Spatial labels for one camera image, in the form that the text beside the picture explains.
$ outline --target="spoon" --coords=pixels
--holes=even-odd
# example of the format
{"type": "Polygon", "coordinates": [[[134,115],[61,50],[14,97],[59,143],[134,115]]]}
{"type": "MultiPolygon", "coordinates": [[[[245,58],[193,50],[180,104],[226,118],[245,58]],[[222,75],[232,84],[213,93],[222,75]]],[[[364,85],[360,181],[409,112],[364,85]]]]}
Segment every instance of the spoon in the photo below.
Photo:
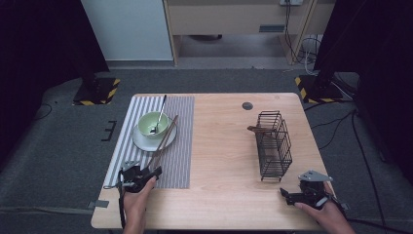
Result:
{"type": "Polygon", "coordinates": [[[149,132],[151,134],[155,134],[158,131],[158,125],[159,125],[159,122],[161,121],[162,113],[164,112],[164,105],[165,105],[166,100],[167,100],[167,95],[164,95],[164,100],[162,101],[161,112],[159,113],[158,122],[156,122],[156,126],[153,129],[151,129],[151,131],[149,132]]]}

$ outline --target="gray placemat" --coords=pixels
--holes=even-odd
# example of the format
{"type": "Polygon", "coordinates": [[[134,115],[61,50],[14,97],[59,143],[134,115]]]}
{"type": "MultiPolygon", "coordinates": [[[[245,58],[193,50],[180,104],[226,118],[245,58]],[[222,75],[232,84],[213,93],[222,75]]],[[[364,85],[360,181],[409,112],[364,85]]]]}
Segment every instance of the gray placemat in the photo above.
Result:
{"type": "MultiPolygon", "coordinates": [[[[160,111],[164,97],[132,97],[124,125],[106,174],[104,187],[113,187],[124,162],[139,161],[141,169],[151,159],[153,152],[139,149],[133,143],[132,130],[138,119],[150,111],[160,111]]],[[[163,173],[157,181],[158,188],[188,188],[192,152],[192,126],[194,97],[168,97],[165,113],[169,118],[178,115],[177,135],[161,156],[163,173]]]]}

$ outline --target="white wall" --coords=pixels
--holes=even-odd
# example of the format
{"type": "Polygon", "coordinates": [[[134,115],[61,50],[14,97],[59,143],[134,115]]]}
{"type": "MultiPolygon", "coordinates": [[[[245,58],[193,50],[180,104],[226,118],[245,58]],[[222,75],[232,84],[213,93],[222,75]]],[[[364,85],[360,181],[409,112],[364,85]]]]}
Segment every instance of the white wall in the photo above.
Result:
{"type": "Polygon", "coordinates": [[[106,60],[173,60],[162,0],[82,0],[106,60]]]}

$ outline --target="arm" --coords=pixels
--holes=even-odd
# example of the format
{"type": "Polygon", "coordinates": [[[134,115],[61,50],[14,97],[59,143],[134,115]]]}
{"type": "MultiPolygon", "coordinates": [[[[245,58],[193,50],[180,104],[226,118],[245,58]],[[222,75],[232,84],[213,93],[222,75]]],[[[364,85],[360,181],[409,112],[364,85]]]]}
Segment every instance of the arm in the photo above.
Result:
{"type": "MultiPolygon", "coordinates": [[[[325,191],[332,194],[328,183],[324,183],[325,191]]],[[[330,234],[355,234],[353,227],[343,217],[340,210],[331,201],[327,201],[322,209],[316,210],[307,204],[295,203],[294,206],[314,218],[330,234]]]]}
{"type": "Polygon", "coordinates": [[[155,182],[155,177],[152,177],[139,193],[125,193],[124,206],[127,217],[127,224],[124,230],[125,234],[141,234],[145,230],[146,202],[152,188],[155,186],[155,182]]]}

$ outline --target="dish rack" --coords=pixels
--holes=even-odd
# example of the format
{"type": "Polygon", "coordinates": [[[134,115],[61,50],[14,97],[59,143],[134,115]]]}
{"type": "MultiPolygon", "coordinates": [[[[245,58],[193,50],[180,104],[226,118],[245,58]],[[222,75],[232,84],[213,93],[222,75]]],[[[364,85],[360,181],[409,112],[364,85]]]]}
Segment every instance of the dish rack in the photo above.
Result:
{"type": "Polygon", "coordinates": [[[254,132],[261,181],[267,177],[281,181],[292,163],[291,142],[285,121],[279,111],[262,111],[256,127],[254,132]]]}

